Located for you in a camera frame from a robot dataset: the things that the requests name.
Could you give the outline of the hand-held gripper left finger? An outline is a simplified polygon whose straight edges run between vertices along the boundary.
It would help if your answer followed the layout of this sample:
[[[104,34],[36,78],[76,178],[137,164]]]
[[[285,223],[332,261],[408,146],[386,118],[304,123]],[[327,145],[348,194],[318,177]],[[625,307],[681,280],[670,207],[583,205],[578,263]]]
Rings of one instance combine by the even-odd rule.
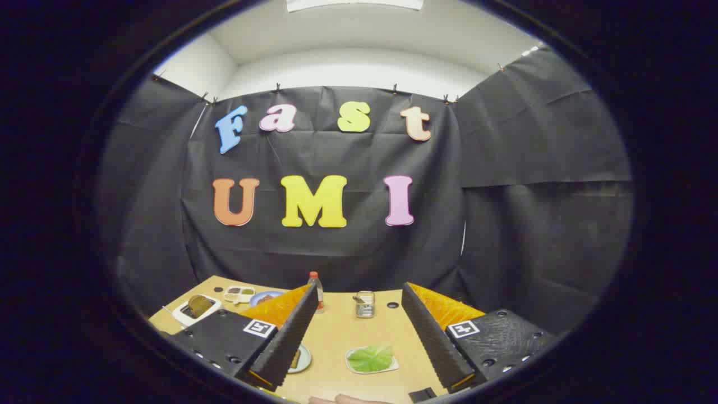
[[[240,314],[216,310],[167,339],[215,371],[274,392],[284,383],[318,304],[316,285],[306,284]]]

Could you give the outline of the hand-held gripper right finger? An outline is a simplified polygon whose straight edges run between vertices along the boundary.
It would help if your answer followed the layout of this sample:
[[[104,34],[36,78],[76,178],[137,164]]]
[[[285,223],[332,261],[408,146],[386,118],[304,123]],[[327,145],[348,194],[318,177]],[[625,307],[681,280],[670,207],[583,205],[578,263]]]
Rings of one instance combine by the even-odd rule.
[[[508,309],[485,313],[411,282],[402,308],[449,393],[511,373],[556,340]]]

